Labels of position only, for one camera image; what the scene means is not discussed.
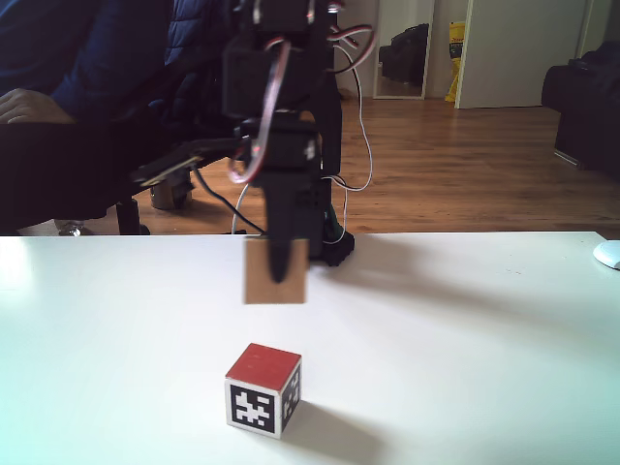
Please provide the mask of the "person's hand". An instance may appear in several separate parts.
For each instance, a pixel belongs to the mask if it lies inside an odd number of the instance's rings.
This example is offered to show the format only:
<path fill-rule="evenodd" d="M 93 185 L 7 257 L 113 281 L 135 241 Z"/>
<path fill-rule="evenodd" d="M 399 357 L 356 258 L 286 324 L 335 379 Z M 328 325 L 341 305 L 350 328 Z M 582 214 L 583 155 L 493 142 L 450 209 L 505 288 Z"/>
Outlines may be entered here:
<path fill-rule="evenodd" d="M 1 123 L 73 124 L 75 120 L 40 92 L 15 89 L 1 96 Z"/>

